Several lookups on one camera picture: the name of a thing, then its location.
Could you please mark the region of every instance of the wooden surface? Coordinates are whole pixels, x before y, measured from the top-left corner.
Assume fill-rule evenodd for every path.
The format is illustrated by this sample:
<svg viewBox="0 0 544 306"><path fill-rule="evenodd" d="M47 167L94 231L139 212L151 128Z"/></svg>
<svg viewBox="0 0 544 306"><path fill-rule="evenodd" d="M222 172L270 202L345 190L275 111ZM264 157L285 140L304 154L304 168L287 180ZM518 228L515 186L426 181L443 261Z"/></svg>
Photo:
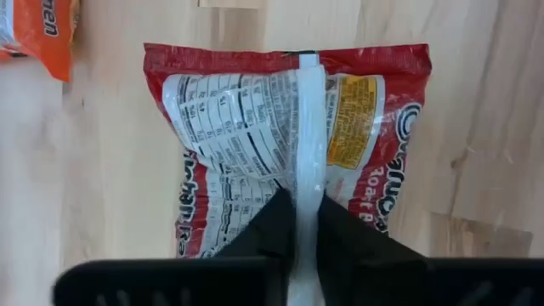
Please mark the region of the wooden surface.
<svg viewBox="0 0 544 306"><path fill-rule="evenodd" d="M145 84L143 42L429 43L393 237L436 256L544 256L543 20L542 0L83 1L72 84L33 60L0 66L0 304L47 304L81 261L173 255L182 148Z"/></svg>

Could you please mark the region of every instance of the yellow label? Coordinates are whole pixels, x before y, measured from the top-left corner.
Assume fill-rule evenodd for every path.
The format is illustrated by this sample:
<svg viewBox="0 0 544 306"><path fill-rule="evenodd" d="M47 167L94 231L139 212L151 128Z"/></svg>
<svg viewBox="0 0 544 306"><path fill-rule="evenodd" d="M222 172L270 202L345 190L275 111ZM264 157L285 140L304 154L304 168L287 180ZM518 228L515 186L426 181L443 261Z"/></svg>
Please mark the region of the yellow label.
<svg viewBox="0 0 544 306"><path fill-rule="evenodd" d="M371 135L377 102L374 76L344 76L341 81L327 164L356 169Z"/></svg>

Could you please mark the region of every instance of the orange snack bag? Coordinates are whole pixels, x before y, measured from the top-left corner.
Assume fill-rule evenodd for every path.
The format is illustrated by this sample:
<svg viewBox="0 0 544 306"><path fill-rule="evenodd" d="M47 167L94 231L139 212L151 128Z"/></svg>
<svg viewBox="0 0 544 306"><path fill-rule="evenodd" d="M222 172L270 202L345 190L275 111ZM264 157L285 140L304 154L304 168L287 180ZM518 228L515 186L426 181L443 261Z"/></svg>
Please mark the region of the orange snack bag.
<svg viewBox="0 0 544 306"><path fill-rule="evenodd" d="M70 81L78 0L0 0L0 60L28 54Z"/></svg>

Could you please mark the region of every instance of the table surface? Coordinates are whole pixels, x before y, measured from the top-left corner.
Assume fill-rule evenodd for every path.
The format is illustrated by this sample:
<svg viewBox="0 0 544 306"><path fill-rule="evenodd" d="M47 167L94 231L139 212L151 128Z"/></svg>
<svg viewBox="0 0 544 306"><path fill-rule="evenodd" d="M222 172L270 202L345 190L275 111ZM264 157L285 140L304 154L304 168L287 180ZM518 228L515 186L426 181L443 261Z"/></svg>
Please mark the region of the table surface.
<svg viewBox="0 0 544 306"><path fill-rule="evenodd" d="M544 255L542 0L82 3L71 84L0 66L0 303L48 303L92 258L168 258L182 147L143 42L288 50L429 43L392 236L434 256Z"/></svg>

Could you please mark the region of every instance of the plastic packaging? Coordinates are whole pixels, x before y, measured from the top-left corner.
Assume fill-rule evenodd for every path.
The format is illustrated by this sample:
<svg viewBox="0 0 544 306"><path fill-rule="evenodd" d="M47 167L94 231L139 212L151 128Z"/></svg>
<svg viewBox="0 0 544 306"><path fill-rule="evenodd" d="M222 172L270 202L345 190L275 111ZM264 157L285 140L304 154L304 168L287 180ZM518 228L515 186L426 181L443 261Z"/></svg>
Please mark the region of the plastic packaging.
<svg viewBox="0 0 544 306"><path fill-rule="evenodd" d="M387 232L431 71L428 46L317 55L156 44L145 50L150 91L189 150L178 256L216 252L283 186L297 207L289 304L319 301L315 238L323 192Z"/></svg>
<svg viewBox="0 0 544 306"><path fill-rule="evenodd" d="M0 60L28 54L70 81L79 0L0 0Z"/></svg>

